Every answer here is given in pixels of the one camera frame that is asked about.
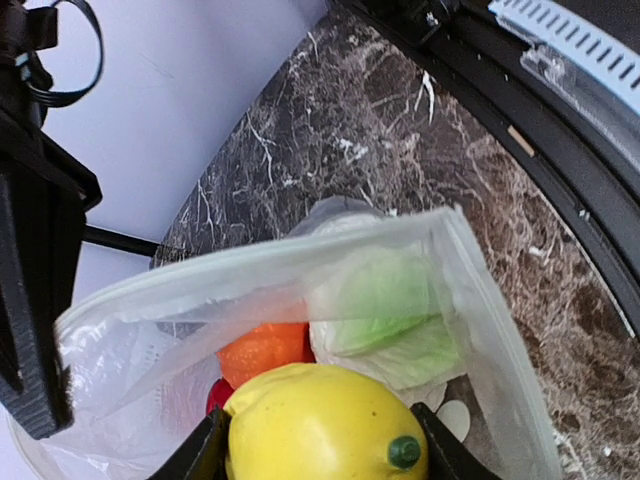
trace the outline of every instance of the brown marble surface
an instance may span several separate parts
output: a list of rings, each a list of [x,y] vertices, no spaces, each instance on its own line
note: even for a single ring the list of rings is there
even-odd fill
[[[203,174],[154,265],[280,238],[320,198],[460,204],[535,367],[567,479],[637,479],[640,343],[523,170],[424,72],[333,12]]]

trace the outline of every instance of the yellow vegetable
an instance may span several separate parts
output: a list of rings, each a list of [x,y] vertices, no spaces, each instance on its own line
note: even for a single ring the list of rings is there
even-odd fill
[[[228,400],[231,480],[425,480],[418,421],[381,383],[335,365],[263,373]]]

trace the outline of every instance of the wall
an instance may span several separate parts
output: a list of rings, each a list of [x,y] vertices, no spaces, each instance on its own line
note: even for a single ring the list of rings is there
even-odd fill
[[[45,131],[100,180],[105,198],[91,224],[160,241],[251,101],[323,15],[324,0],[90,3],[106,44],[103,80],[78,104],[50,111]],[[57,89],[91,79],[96,45],[82,16],[61,5],[60,46],[41,55]],[[147,265],[85,245],[74,301]],[[30,478],[10,443],[0,426],[0,464],[14,469],[3,475]]]

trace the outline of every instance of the countertop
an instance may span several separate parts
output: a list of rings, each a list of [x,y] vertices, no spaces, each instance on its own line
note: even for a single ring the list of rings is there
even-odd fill
[[[640,342],[574,236],[455,98],[340,11],[242,118],[154,265],[281,238],[331,195],[392,214],[460,205],[525,339],[565,478],[638,478]]]

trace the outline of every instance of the white plastic bag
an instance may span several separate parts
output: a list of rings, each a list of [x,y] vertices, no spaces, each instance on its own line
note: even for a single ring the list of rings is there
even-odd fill
[[[274,295],[280,303],[299,301],[314,285],[322,287],[318,272],[338,271],[364,248],[410,250],[428,259],[500,457],[499,473],[559,479],[550,421],[524,344],[469,225],[451,209],[222,251],[94,295],[56,324],[71,369],[75,424],[38,444],[14,425],[18,445],[45,479],[147,479],[204,417],[220,375],[215,353],[273,321]],[[397,316],[425,313],[396,308]],[[171,325],[189,324],[188,334],[171,334]]]

